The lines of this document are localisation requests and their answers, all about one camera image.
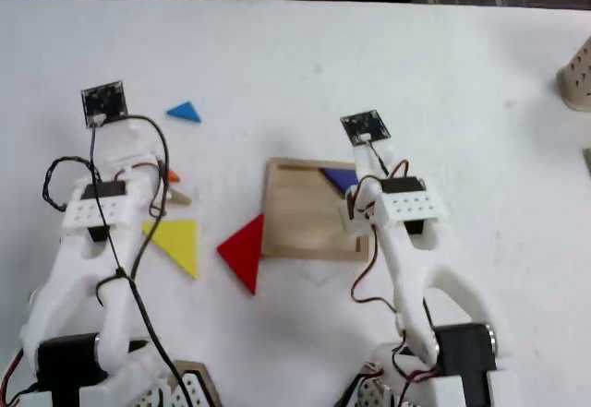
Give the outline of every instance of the blue triangle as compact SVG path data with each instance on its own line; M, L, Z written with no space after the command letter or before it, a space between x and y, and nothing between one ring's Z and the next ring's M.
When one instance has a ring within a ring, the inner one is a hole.
M344 196L344 192L348 190L350 186L357 184L357 175L355 170L348 169L320 169L326 179L328 179L333 186L339 189L341 194Z
M166 114L170 114L171 116L175 116L177 118L187 119L188 121L195 121L196 123L201 122L201 117L190 101L183 102L181 105L177 105L175 108L166 112Z

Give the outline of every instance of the white surface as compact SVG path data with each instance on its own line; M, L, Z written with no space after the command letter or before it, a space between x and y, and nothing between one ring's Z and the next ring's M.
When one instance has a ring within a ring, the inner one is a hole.
M580 147L591 145L591 115L567 109L554 78L588 37L590 18L264 0L0 0L0 363L18 347L28 294L58 247L62 215L41 200L45 170L58 156L88 155L79 91L123 79L129 110L162 124L173 168L199 188L198 206L171 214L203 224L199 280L151 248L139 288L165 346L205 362L225 405L330 405L393 338L385 307L349 299L361 264L266 259L250 297L215 253L260 212L268 157L351 161L339 117L373 108L411 173L436 181L499 297L524 405L585 405L591 180ZM183 101L203 124L164 115ZM55 172L57 200L80 169ZM392 294L383 261L359 291ZM442 320L442 298L429 301ZM72 329L93 328L99 308L89 303L85 313Z

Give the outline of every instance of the wire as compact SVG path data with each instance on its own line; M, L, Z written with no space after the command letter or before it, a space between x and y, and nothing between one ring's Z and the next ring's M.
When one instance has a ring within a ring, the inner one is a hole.
M37 391L38 387L39 387L39 384L37 384L36 382L33 382L26 389L21 390L20 392L15 394L15 396L13 396L12 399L10 400L10 402L8 403L8 406L15 407L16 405L18 405L18 401L19 401L18 398L20 398L22 395L27 395L29 393L32 393L33 391Z
M372 224L371 230L373 230L373 236L374 236L373 257L369 261L369 264L365 268L365 270L363 270L361 272L361 274L357 277L357 279L353 282L353 285L351 286L351 299L353 299L358 304L366 304L366 303L380 301L380 302L383 302L385 305L387 305L388 308L390 308L390 310L394 314L396 314L397 312L396 312L396 309L394 308L394 306L380 296L371 296L369 298L363 298L363 299L359 299L355 296L355 288L361 282L361 280L363 280L365 278L365 276L371 271L374 264L376 263L376 259L378 259L379 245L378 245L378 232L376 230L376 226Z
M376 152L376 150L373 147L373 144L371 144L371 141L368 141L368 145L371 148L371 151L373 151L373 154L376 155L376 158L378 158L378 162L380 163L381 170L384 172L386 177L388 177L388 175L389 175L388 167L386 167L384 160L381 158L380 154Z
M164 213L164 206L166 204L166 202L165 202L166 201L166 192L168 189L168 147L166 146L166 139L164 137L162 130L150 118L148 118L146 116L139 116L139 115L128 115L126 118L144 119L144 120L152 123L154 128L157 129L158 134L160 135L160 137L163 141L164 158L165 158L165 164L164 164L163 168L164 168L164 172L166 174L163 175L164 185L163 185L163 200L162 200L162 206L161 206L162 212L158 215L158 217L156 218L156 222L154 223L154 226L152 227L152 230L150 231L150 233L148 233L148 236L146 237L146 239L144 241L144 245L142 245L143 248L142 247L140 248L138 254L136 255L136 258L134 259L133 266L134 266L135 271L137 271L139 261L141 260L141 256L143 255L143 252L145 250L145 245L151 240L153 233L154 233L154 227L156 227L158 225L158 223L162 219L162 216ZM185 386L185 383L183 382L183 378L178 373L178 370L176 369L175 364L168 356L168 353L166 353L166 350L163 348L162 344L160 343L160 340L158 339L158 336L156 335L156 332L154 331L154 327L151 324L151 320L150 320L150 317L149 317L148 312L146 310L146 306L144 305L144 303L141 299L141 295L139 294L138 287L134 281L134 276L135 276L135 274L133 274L134 270L132 270L132 276L130 277L129 275L127 275L126 271L121 267L121 264L119 262L119 258L117 256L117 253L115 250L115 245L113 243L113 238L111 237L111 233L109 230L109 225L107 224L107 221L104 218L103 208L101 207L101 201L99 199L97 178L96 178L95 170L94 170L94 143L95 143L95 139L96 139L96 127L93 127L92 128L92 136L90 139L90 167L91 167L90 174L92 176L92 187L94 188L94 197L96 199L99 213L101 214L101 219L103 220L103 227L104 227L105 231L107 232L107 239L109 241L109 245L111 246L111 250L113 251L115 263L117 264L117 270L115 273L116 278L114 278L114 279L123 278L123 279L127 280L128 284L129 284L129 288L131 289L131 293L133 294L133 297L136 300L136 304L138 305L138 309L139 309L139 313L141 314L141 318L143 319L144 324L146 325L146 329L148 331L148 334L150 335L150 339L154 343L154 346L156 347L156 350L158 351L158 353L162 357L163 361L166 363L166 365L168 366L168 368L172 372L173 376L175 377L176 382L180 386L180 388L183 392L183 396L185 397L185 400L187 401L187 405L190 407L193 405L193 403L191 401L190 395L188 394L187 387ZM102 280L101 282L99 282L97 284L97 286L95 288L97 295L98 295L98 291L99 291L100 286L102 284L105 284L107 281L112 281L112 280L109 280L109 279Z
M145 237L143 244L139 247L138 253L136 254L136 258L134 259L133 266L131 268L130 277L132 280L135 280L136 274L138 273L138 267L139 267L139 262L141 261L141 257L143 256L144 251L148 247L148 244L150 243L150 240L154 236L154 233L156 232L156 229L158 228L158 225L160 224L160 221L162 220L164 213L165 213L166 195L168 194L168 172L170 171L170 160L169 160L169 155L168 155L168 145L166 144L166 138L164 137L164 133L162 132L162 130L158 127L158 125L152 119L150 119L148 116L143 116L141 114L129 114L127 116L122 116L121 118L117 119L117 121L122 121L122 120L127 120L127 119L137 119L140 121L146 121L152 127L154 127L154 129L158 133L158 136L160 137L160 140L163 144L163 150L164 150L164 165L160 169L161 174L162 174L162 181L163 181L163 196L162 196L162 200L160 203L160 212L156 216L156 219L150 229L150 232Z
M56 209L58 211L66 211L66 203L57 204L52 199L52 197L49 194L49 183L52 181L52 175L54 174L54 170L57 167L57 165L60 162L66 162L66 161L79 162L81 164L84 164L90 171L92 171L90 161L85 160L84 158L80 158L79 156L63 156L63 157L58 158L52 162L52 164L49 166L49 169L47 169L47 172L45 173L45 181L43 181L42 196L43 196L43 200L45 202L47 202L50 206L52 206L54 209ZM95 175L96 175L98 181L101 182L101 174L96 169L95 169Z
M361 178L359 180L359 184L357 184L357 188L355 190L355 192L353 193L352 199L353 199L353 209L355 208L355 204L357 202L357 197L359 197L359 193L361 192L361 186L363 185L363 183L365 183L369 178L380 182L381 179L379 179L377 176L373 175L373 174L366 174L363 178Z
M398 404L397 407L402 407L403 403L404 403L404 397L406 396L406 392L408 391L408 389L410 388L410 385L412 383L420 383L423 381L426 381L432 377L435 377L437 375L437 367L433 366L433 368L430 368L429 370L415 370L413 372L410 373L410 375L407 375L405 373L405 371L403 371L402 368L400 368L400 366L398 366L398 364L396 364L396 354L398 354L403 348L404 345L406 344L406 330L403 331L403 338L400 342L400 345L396 348L394 348L392 350L392 365L394 366L394 368L396 369L396 371L398 372L398 374L404 378L404 387L403 387L403 391L400 393L400 398L398 399Z
M398 173L398 170L404 166L404 177L408 176L408 168L410 167L410 162L408 160L402 160L396 164L396 166L392 169L392 172L388 175L389 178L394 178L394 175Z
M10 377L12 377L12 374L15 373L23 354L22 349L20 349L12 359L6 373L4 373L4 376L2 377L2 384L0 384L0 407L9 407L10 403L12 403L6 403L6 389L8 388L8 381L10 380Z
M148 210L148 213L150 214L150 216L152 216L152 218L157 218L158 215L153 214L152 211L153 210L157 210L159 212L162 211L158 206L156 206L154 204L154 202L156 201L156 198L158 197L158 192L160 191L160 182L162 181L163 174L162 174L160 166L158 164L154 164L153 162L138 162L137 164L133 164L131 166L131 168L137 169L138 167L145 167L145 166L153 167L158 171L158 183L156 185L156 191L154 192L154 197L151 199L150 209ZM125 169L121 169L119 172L117 172L115 174L115 176L113 177L113 180L117 181L119 179L119 175L124 172L125 172Z
M410 388L410 385L412 383L420 383L423 381L426 381L428 379L431 379L432 377L436 376L437 372L435 370L425 370L425 371L421 371L421 370L415 370L413 373L410 374L410 378L408 378L406 380L406 382L404 383L404 387L403 387L403 391L400 393L400 398L398 399L398 406L397 407L402 407L403 403L404 403L404 397L406 396L406 392L408 391L408 389Z

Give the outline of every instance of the black cable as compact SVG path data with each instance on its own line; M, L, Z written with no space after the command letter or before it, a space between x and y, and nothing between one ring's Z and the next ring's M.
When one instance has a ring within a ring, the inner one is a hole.
M158 224L160 224L160 221L162 220L162 218L164 216L164 208L166 206L166 195L168 194L168 172L170 170L170 162L169 162L168 145L166 144L166 138L164 137L164 133L158 127L158 125L152 119L150 119L148 116L143 116L141 114L129 114L127 116L122 116L122 117L118 118L117 121L124 121L127 119L138 119L140 121L146 121L152 127L154 127L154 129L158 133L158 136L160 137L160 140L163 144L163 149L164 149L164 166L162 167L162 170L163 170L162 171L163 197L162 197L161 204L160 204L160 213L156 217L154 224L152 225L152 227L150 229L150 232L145 237L143 244L139 247L138 253L136 254L136 258L134 259L133 266L131 268L130 277L132 280L135 280L136 274L138 273L138 267L139 267L139 262L141 261L141 257L143 256L144 251L146 250L146 247L150 243L150 240L154 236L154 233L156 232L156 229L158 228Z
M39 387L39 384L37 384L36 382L33 382L30 386L28 386L26 389L19 391L18 393L15 394L15 396L12 397L12 399L6 404L8 406L12 406L12 404L18 399L20 398L22 395L26 395L29 393L32 393L33 391L37 391L37 388Z
M92 164L90 163L90 161L86 160L84 158L80 158L79 156L62 156L61 158L58 158L52 162L52 164L49 166L49 169L47 169L47 172L45 173L45 180L43 181L42 196L43 196L43 200L45 202L47 202L50 206L52 206L54 209L56 209L58 211L66 211L66 203L57 204L52 199L52 197L49 194L49 183L51 183L51 181L52 181L52 175L54 174L54 170L57 167L57 165L60 162L65 162L65 161L79 162L81 164L84 164L92 172ZM99 171L96 170L96 168L95 168L94 172L97 177L97 180L99 182L101 182L101 174L99 173Z
M162 167L159 164L154 164L153 162L139 162L137 164L133 164L131 166L132 169L136 169L138 167L144 167L144 166L150 166L153 167L154 169L156 169L156 172L158 172L158 183L156 183L156 191L154 192L154 196L152 197L151 201L150 201L150 207L148 210L148 213L150 214L150 216L152 216L152 218L157 218L158 215L152 213L154 210L158 210L160 211L160 208L157 207L154 203L156 202L156 198L158 197L158 192L160 191L160 182L163 180L163 172L162 172ZM122 174L125 170L120 170L119 172L117 172L115 174L115 176L113 177L114 181L117 181L119 179L119 175Z
M145 116L137 117L135 115L129 115L128 117L145 119L146 121L151 122L152 125L158 130L158 134L160 135L160 137L163 141L164 157L165 157L164 169L165 169L166 175L163 177L164 187L163 187L163 202L162 202L162 206L161 206L161 213L158 215L158 218L156 218L156 222L154 223L154 227L155 227L156 225L158 225L158 222L160 222L160 219L163 216L165 200L166 200L166 192L168 189L168 147L166 146L166 139L164 137L162 130L150 118L147 118ZM96 199L97 207L99 209L99 213L101 214L101 219L103 220L103 227L104 227L105 231L107 232L107 239L109 241L109 245L111 246L111 250L113 251L113 256L115 257L115 262L117 264L117 271L115 274L115 276L116 276L115 279L124 278L129 283L129 288L131 289L131 293L133 294L133 297L136 300L136 304L138 305L139 313L141 314L141 318L143 319L144 324L146 325L146 329L148 330L148 334L150 335L150 339L154 343L154 346L156 347L156 350L158 351L158 353L162 357L163 361L166 363L166 365L168 366L168 368L172 372L173 376L175 377L176 382L180 386L180 388L183 392L183 396L185 397L185 400L187 401L187 405L190 407L193 405L193 402L191 401L191 397L188 394L188 390L187 390L187 387L185 386L185 383L183 382L183 378L178 373L178 370L176 369L175 364L168 356L168 353L166 353L166 350L163 348L162 344L160 343L160 340L158 339L158 336L156 335L156 332L154 331L154 327L151 324L151 320L150 320L150 317L148 316L146 306L144 305L144 303L141 299L141 296L138 291L138 287L137 287L133 277L129 277L127 275L126 271L121 267L121 264L119 263L119 258L117 257L117 253L115 251L115 245L113 243L113 238L111 237L109 225L107 224L107 221L104 218L103 208L101 206L101 200L99 199L97 178L96 178L95 170L94 170L94 142L95 142L95 138L96 138L96 127L93 127L92 128L92 136L90 139L90 167L91 167L90 168L90 175L92 176L92 187L94 189L94 198ZM147 244L147 242L150 241L151 237L153 236L153 232L154 232L154 230L152 228L152 230L150 231L150 233L146 237L144 244ZM143 251L145 250L145 246L142 245L142 247L143 247L143 249L140 248L139 253L136 255L136 258L134 260L134 267L136 270L137 270L137 265L139 264L139 260L141 259L141 255L143 254ZM97 284L96 289L95 289L97 295L98 295L98 290L99 290L101 283L105 283L105 280L103 280L103 281L99 282L99 284Z
M431 330L434 330L435 326L433 325L433 318L431 317L431 311L428 309L427 300L425 298L423 298L423 307L425 308L428 324L431 326Z
M390 176L390 172L388 172L388 167L386 167L384 160L381 158L381 156L374 149L373 144L371 144L371 141L368 141L368 144L369 144L369 147L371 148L371 151L373 151L373 154L376 155L376 158L378 158L378 162L380 163L381 170L384 172L386 177Z
M90 137L90 176L92 177L92 190L94 192L94 199L96 200L96 207L99 208L99 213L101 214L101 219L103 220L104 230L107 232L107 239L109 244L111 245L111 250L113 251L113 256L115 257L115 262L117 263L117 268L121 269L121 263L119 262L119 257L117 256L117 252L115 250L115 245L113 244L113 238L111 237L111 231L109 228L109 224L107 224L107 220L104 217L103 213L103 206L101 205L101 200L99 199L99 187L97 186L96 181L96 174L94 174L94 141L96 139L96 127L92 128L92 136Z

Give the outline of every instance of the red wire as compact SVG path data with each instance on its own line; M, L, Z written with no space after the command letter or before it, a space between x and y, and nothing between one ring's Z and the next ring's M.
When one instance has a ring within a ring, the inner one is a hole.
M366 174L363 178L361 178L361 180L359 181L359 184L357 185L357 189L356 189L355 193L353 194L353 209L355 208L355 203L357 202L357 197L359 196L359 192L361 191L361 186L363 185L365 180L368 178L375 179L378 182L381 181L377 176L374 176L373 174Z
M2 385L0 385L0 407L14 407L18 405L18 401L12 404L12 406L6 404L6 389L8 388L8 380L12 377L12 374L15 373L18 363L20 363L20 360L22 359L22 355L23 352L22 349L20 349L2 377Z
M404 164L404 177L408 176L408 167L410 166L410 162L408 160L402 160L396 164L396 167L394 167L392 169L392 171L390 172L390 175L388 175L388 177L394 178L394 175L403 166L403 164Z

